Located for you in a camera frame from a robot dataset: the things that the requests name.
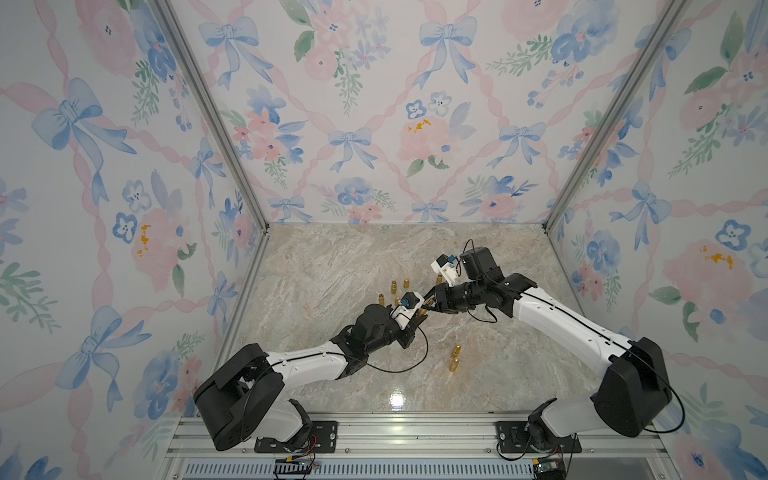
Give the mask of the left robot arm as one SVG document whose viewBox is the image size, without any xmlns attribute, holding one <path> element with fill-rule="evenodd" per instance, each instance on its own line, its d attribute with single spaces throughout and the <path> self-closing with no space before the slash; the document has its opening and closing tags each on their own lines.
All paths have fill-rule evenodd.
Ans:
<svg viewBox="0 0 768 480">
<path fill-rule="evenodd" d="M 251 435 L 292 450 L 302 447 L 312 420 L 287 393 L 350 377 L 371 366 L 372 353 L 393 343 L 408 348 L 427 318 L 421 308 L 371 304 L 355 323 L 317 347 L 293 352 L 267 352 L 257 343 L 242 347 L 193 394 L 214 448 L 232 449 Z"/>
</svg>

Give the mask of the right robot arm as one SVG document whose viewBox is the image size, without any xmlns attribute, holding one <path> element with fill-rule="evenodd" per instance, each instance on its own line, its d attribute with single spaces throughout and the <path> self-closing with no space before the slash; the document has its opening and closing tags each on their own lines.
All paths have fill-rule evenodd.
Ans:
<svg viewBox="0 0 768 480">
<path fill-rule="evenodd" d="M 561 438 L 601 429 L 634 438 L 651 432 L 653 420 L 677 399 L 655 342 L 614 333 L 555 300 L 530 278 L 504 275 L 488 248 L 458 257 L 442 254 L 431 268 L 443 279 L 428 295 L 432 310 L 499 311 L 547 335 L 599 377 L 595 391 L 550 399 L 533 410 L 525 427 L 529 446 L 546 451 Z"/>
</svg>

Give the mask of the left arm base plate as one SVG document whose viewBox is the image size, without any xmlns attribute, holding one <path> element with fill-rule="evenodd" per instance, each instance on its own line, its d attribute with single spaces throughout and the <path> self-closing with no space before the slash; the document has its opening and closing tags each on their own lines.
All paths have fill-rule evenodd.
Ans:
<svg viewBox="0 0 768 480">
<path fill-rule="evenodd" d="M 293 439 L 287 442 L 272 438 L 258 438 L 254 451 L 260 454 L 299 454 L 307 451 L 331 454 L 336 451 L 338 427 L 337 421 L 314 421 L 309 430 L 302 428 Z"/>
</svg>

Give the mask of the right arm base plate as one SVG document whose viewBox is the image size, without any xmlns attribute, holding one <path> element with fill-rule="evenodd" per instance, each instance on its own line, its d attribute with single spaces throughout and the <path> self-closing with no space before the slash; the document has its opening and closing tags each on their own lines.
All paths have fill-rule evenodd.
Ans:
<svg viewBox="0 0 768 480">
<path fill-rule="evenodd" d="M 574 436 L 554 437 L 551 433 L 539 432 L 528 421 L 499 421 L 495 423 L 499 450 L 502 454 L 551 454 L 555 450 L 565 454 L 581 453 L 582 445 Z"/>
</svg>

